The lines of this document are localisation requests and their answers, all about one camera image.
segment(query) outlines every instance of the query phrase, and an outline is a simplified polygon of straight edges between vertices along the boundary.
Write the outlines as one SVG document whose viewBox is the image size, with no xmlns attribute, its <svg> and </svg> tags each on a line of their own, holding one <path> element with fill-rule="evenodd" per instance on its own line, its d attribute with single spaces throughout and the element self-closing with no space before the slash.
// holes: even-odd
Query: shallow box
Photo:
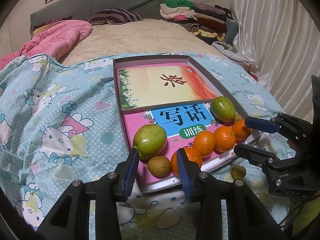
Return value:
<svg viewBox="0 0 320 240">
<path fill-rule="evenodd" d="M 128 153 L 133 136 L 145 124 L 158 123 L 165 128 L 168 140 L 159 154 L 171 159 L 181 147 L 191 147 L 202 130 L 214 131 L 222 126 L 210 112 L 210 102 L 218 97 L 229 98 L 243 118 L 248 114 L 231 93 L 201 64 L 189 56 L 152 55 L 114 60 L 114 81 L 118 114 Z M 253 131 L 244 144 L 254 145 L 260 138 Z M 203 159 L 202 171 L 214 171 L 235 156 L 233 149 L 214 151 Z M 153 193 L 180 184 L 173 173 L 154 177 L 147 161 L 140 160 L 137 176 L 143 193 Z"/>
</svg>

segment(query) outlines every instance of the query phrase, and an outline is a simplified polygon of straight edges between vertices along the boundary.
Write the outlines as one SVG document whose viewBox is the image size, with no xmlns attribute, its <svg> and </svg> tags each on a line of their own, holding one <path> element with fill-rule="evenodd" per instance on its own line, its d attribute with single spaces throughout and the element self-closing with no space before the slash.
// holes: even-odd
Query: quilted headboard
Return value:
<svg viewBox="0 0 320 240">
<path fill-rule="evenodd" d="M 142 18 L 161 19 L 160 4 L 164 0 L 59 0 L 30 15 L 30 33 L 34 26 L 58 18 L 73 16 L 73 20 L 88 21 L 104 9 L 126 9 Z"/>
</svg>

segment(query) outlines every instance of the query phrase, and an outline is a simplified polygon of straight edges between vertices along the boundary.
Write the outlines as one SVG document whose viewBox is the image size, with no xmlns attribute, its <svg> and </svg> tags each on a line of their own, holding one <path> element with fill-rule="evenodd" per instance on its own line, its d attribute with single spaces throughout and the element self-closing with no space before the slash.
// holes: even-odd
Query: striped pillow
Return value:
<svg viewBox="0 0 320 240">
<path fill-rule="evenodd" d="M 91 25 L 124 24 L 142 20 L 139 14 L 131 13 L 124 9 L 105 9 L 93 15 L 89 23 Z"/>
</svg>

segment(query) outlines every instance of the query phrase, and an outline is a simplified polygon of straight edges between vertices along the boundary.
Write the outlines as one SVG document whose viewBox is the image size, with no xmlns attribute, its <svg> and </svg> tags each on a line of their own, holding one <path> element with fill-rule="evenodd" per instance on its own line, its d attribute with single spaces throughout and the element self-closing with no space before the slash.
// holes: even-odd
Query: pile of folded clothes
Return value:
<svg viewBox="0 0 320 240">
<path fill-rule="evenodd" d="M 231 11 L 218 5 L 192 3 L 188 0 L 166 0 L 160 5 L 161 17 L 184 27 L 192 35 L 211 45 L 223 41 L 227 32 L 226 20 Z"/>
</svg>

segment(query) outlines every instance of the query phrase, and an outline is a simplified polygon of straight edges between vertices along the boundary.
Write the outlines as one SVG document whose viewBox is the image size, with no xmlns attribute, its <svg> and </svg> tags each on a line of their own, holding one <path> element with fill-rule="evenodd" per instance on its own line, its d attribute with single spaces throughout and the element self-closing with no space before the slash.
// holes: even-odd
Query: green fabric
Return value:
<svg viewBox="0 0 320 240">
<path fill-rule="evenodd" d="M 188 1 L 188 0 L 171 0 L 171 1 L 164 1 L 166 6 L 170 8 L 176 8 L 176 7 L 189 7 L 190 9 L 193 9 L 195 7 L 194 3 Z"/>
<path fill-rule="evenodd" d="M 305 228 L 313 219 L 316 218 L 320 211 L 320 198 L 307 202 L 293 222 L 292 235 L 296 235 Z"/>
</svg>

